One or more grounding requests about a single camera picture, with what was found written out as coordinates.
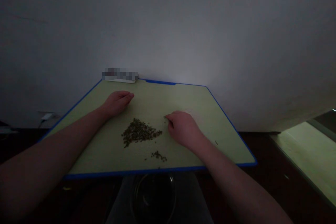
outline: gray pants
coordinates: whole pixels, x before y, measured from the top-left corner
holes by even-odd
[[[173,173],[176,206],[170,223],[213,224],[196,176],[192,172]],[[106,224],[136,224],[130,200],[135,176],[124,177]]]

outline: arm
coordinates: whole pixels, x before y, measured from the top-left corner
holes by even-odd
[[[191,115],[175,111],[166,118],[170,135],[202,160],[243,223],[292,223],[264,188],[202,134]]]
[[[18,220],[32,211],[70,170],[99,128],[133,97],[127,91],[112,93],[96,110],[3,163],[2,215]]]

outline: blurred label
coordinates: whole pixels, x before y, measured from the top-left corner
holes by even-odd
[[[124,68],[105,68],[102,76],[103,80],[124,79],[129,81],[135,81],[138,79],[137,72],[128,72]]]

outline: blue board edge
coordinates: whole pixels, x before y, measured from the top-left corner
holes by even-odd
[[[209,91],[209,93],[211,94],[211,96],[217,102],[217,104],[220,107],[220,109],[223,111],[223,113],[226,116],[226,118],[231,123],[232,127],[234,128],[234,130],[236,131],[236,133],[238,134],[238,136],[240,137],[240,139],[243,141],[243,143],[247,147],[248,151],[251,153],[252,157],[254,158],[254,163],[239,163],[239,164],[236,164],[236,165],[239,166],[239,167],[247,167],[247,166],[256,166],[258,164],[258,161],[257,161],[256,157],[253,155],[252,151],[247,146],[247,144],[245,143],[245,141],[242,139],[241,135],[238,133],[238,131],[236,130],[235,126],[233,125],[233,123],[231,122],[231,120],[228,118],[228,116],[226,115],[226,113],[224,112],[224,110],[222,109],[222,107],[220,106],[220,104],[218,103],[218,101],[216,100],[216,98],[214,97],[214,95],[211,93],[210,89],[207,86],[196,85],[196,84],[178,83],[178,82],[162,82],[162,81],[148,80],[148,79],[140,79],[140,80],[144,80],[144,81],[149,82],[149,83],[157,83],[157,84],[163,84],[163,85],[182,84],[182,85],[192,85],[192,86],[203,86],[203,87],[206,87],[207,90]],[[46,135],[48,135],[50,133],[50,131],[52,131],[57,126],[57,124],[59,124],[60,121],[62,121],[63,118],[66,117],[74,109],[74,107],[76,107],[78,105],[78,103],[80,103],[101,81],[102,81],[102,79],[100,79],[96,83],[96,85],[94,85],[74,106],[72,106],[72,108],[64,116],[62,116],[61,119],[59,119],[57,121],[57,123],[55,123],[55,125],[50,130],[48,130],[48,132],[38,142],[40,142]],[[205,170],[205,169],[206,169],[205,166],[193,166],[193,167],[151,169],[151,170],[133,170],[133,171],[122,171],[122,172],[121,171],[115,171],[115,172],[113,171],[113,172],[105,172],[105,173],[82,173],[82,174],[68,174],[68,175],[65,175],[63,177],[63,179],[65,179],[65,180],[71,180],[71,179],[84,179],[84,178],[89,178],[89,177],[90,178],[94,178],[94,177],[106,177],[106,176],[127,176],[127,175],[132,175],[132,174],[143,174],[143,173],[177,172],[177,171],[178,172],[182,172],[182,171],[195,171],[195,170]]]

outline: person's leg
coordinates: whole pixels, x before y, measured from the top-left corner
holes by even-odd
[[[173,173],[173,177],[176,185],[176,206],[170,223],[213,224],[194,173]]]

